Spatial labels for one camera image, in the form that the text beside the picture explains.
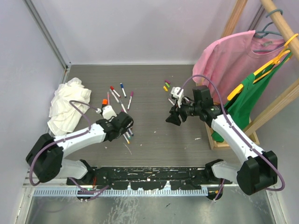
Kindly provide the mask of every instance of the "yellow hanger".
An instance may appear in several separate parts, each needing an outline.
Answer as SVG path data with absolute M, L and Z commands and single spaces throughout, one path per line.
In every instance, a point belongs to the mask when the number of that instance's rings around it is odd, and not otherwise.
M 261 68 L 259 68 L 258 70 L 256 70 L 253 74 L 255 76 L 257 76 L 258 74 L 260 74 L 262 71 L 264 71 L 268 66 L 270 65 L 276 65 L 280 63 L 280 59 L 290 53 L 291 51 L 288 50 L 288 44 L 296 37 L 298 36 L 298 34 L 295 34 L 294 36 L 292 36 L 285 44 L 284 44 L 284 49 L 282 49 L 282 51 L 279 53 L 279 55 L 277 55 L 275 58 L 273 58 L 272 60 L 270 60 L 269 62 L 267 62 L 266 64 L 264 64 Z M 267 71 L 265 74 L 262 74 L 259 78 L 255 79 L 253 83 L 256 83 L 257 81 L 261 80 L 263 77 L 265 77 L 266 75 L 268 75 L 273 68 L 271 68 L 269 71 Z M 239 84 L 228 96 L 228 100 L 232 100 L 235 95 L 237 95 L 238 93 L 240 93 L 243 89 L 243 84 Z

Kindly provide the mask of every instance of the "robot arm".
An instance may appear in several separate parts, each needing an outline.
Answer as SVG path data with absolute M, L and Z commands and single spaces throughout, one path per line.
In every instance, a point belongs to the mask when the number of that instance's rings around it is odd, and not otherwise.
M 223 160 L 215 160 L 206 164 L 206 175 L 209 179 L 222 178 L 234 183 L 238 183 L 243 192 L 252 195 L 277 182 L 277 174 L 263 161 L 252 148 L 247 146 L 243 139 L 232 129 L 237 129 L 241 136 L 251 143 L 252 147 L 269 160 L 277 168 L 277 157 L 272 152 L 265 152 L 234 123 L 230 115 L 227 114 L 231 125 L 227 122 L 222 113 L 220 105 L 214 105 L 210 91 L 206 86 L 193 88 L 194 100 L 184 96 L 184 90 L 180 87 L 173 87 L 171 96 L 176 99 L 176 104 L 170 110 L 170 116 L 166 122 L 180 125 L 181 120 L 186 121 L 188 116 L 199 116 L 209 127 L 218 132 L 224 140 L 231 146 L 237 155 L 240 165 L 226 163 Z
M 94 177 L 94 170 L 85 160 L 71 161 L 65 159 L 69 154 L 76 152 L 88 145 L 112 141 L 123 135 L 133 125 L 133 119 L 126 113 L 114 112 L 112 106 L 106 105 L 102 108 L 103 119 L 91 125 L 88 133 L 83 134 L 88 128 L 66 134 L 63 136 L 51 137 L 48 133 L 42 135 L 36 142 L 28 156 L 27 163 L 31 166 L 33 159 L 41 149 L 53 142 L 53 146 L 44 151 L 34 165 L 34 173 L 40 182 L 48 182 L 55 177 L 73 177 L 89 184 Z M 71 136 L 82 134 L 73 139 Z

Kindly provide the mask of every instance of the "wood grain table surface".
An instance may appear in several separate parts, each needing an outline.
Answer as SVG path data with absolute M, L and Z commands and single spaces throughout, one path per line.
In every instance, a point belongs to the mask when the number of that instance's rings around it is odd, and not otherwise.
M 129 98 L 124 98 L 120 83 L 126 94 L 134 91 L 129 114 L 134 119 L 134 137 L 127 144 L 123 137 L 112 142 L 94 144 L 81 149 L 67 158 L 84 159 L 93 166 L 204 166 L 207 162 L 224 159 L 238 163 L 232 150 L 212 151 L 209 146 L 204 122 L 198 117 L 189 117 L 181 126 L 165 122 L 171 108 L 163 90 L 164 80 L 171 87 L 181 86 L 192 75 L 192 65 L 73 65 L 68 80 L 77 77 L 92 91 L 90 104 L 101 107 L 112 85 L 121 95 L 125 107 Z M 193 98 L 190 81 L 185 95 Z M 111 105 L 118 113 L 121 105 L 110 97 Z M 89 109 L 86 115 L 91 122 L 101 116 Z M 81 118 L 76 130 L 87 127 Z

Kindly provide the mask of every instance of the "clothing rack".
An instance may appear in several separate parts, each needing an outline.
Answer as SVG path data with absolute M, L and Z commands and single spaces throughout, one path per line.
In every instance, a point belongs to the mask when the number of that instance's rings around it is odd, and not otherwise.
M 260 0 L 262 6 L 265 10 L 270 13 L 277 9 L 276 5 L 273 3 L 272 0 Z M 236 0 L 235 7 L 230 15 L 229 20 L 224 28 L 222 33 L 222 37 L 228 36 L 233 34 L 233 31 L 240 19 L 240 16 L 246 6 L 247 0 Z M 291 37 L 294 36 L 294 32 L 285 21 L 284 17 L 281 15 L 280 12 L 275 12 L 270 15 L 270 18 L 274 22 L 275 26 L 279 30 L 280 34 L 282 35 L 285 41 L 288 41 Z M 293 55 L 299 61 L 299 40 L 295 37 L 289 43 L 289 49 L 293 53 Z M 268 120 L 273 118 L 278 112 L 284 109 L 289 103 L 295 100 L 299 96 L 299 78 L 290 85 L 280 96 L 278 96 L 263 112 L 261 112 L 254 121 L 250 122 L 249 125 L 244 129 L 244 132 L 249 137 L 255 137 L 255 131 L 264 125 Z M 208 136 L 210 140 L 211 149 L 220 149 L 220 148 L 228 148 L 228 145 L 225 143 L 217 144 L 215 141 L 212 140 L 211 137 L 211 130 L 208 130 Z

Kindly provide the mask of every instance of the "orange cap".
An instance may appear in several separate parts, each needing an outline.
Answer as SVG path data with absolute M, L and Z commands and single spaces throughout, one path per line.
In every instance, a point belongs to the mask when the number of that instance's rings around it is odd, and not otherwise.
M 107 99 L 103 99 L 102 104 L 103 104 L 103 105 L 108 105 L 108 100 L 107 100 Z

